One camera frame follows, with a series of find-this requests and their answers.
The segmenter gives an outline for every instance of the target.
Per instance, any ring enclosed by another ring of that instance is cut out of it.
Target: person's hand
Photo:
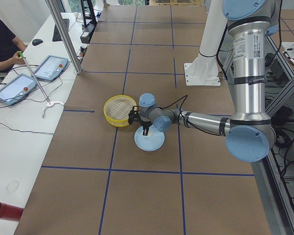
[[[13,55],[12,61],[13,61],[14,64],[19,64],[19,65],[24,65],[25,64],[24,60],[20,57],[18,51]]]

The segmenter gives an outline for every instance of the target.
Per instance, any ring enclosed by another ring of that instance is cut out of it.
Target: green handle
[[[19,55],[20,55],[20,57],[21,57],[22,59],[24,58],[24,56],[23,56],[23,54],[22,54],[21,51],[19,51]]]

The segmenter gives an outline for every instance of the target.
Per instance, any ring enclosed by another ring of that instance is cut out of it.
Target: yellow basket
[[[133,106],[136,106],[136,102],[131,97],[127,95],[116,95],[108,99],[104,104],[103,113],[111,125],[125,127],[129,125],[128,114]]]

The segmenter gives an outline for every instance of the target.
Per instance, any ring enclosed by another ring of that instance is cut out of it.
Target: person's arm
[[[20,49],[20,51],[24,52],[26,49],[26,45],[18,37],[13,38],[12,42],[18,47],[18,49]]]
[[[5,61],[0,62],[0,71],[6,70],[15,64],[20,64],[20,65],[25,64],[24,60],[21,57],[19,57],[18,51],[13,55],[13,57],[11,57]]]

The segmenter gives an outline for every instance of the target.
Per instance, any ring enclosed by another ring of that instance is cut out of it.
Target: black t-shirt
[[[0,20],[0,62],[11,58],[18,47],[12,42],[15,38],[15,34]]]

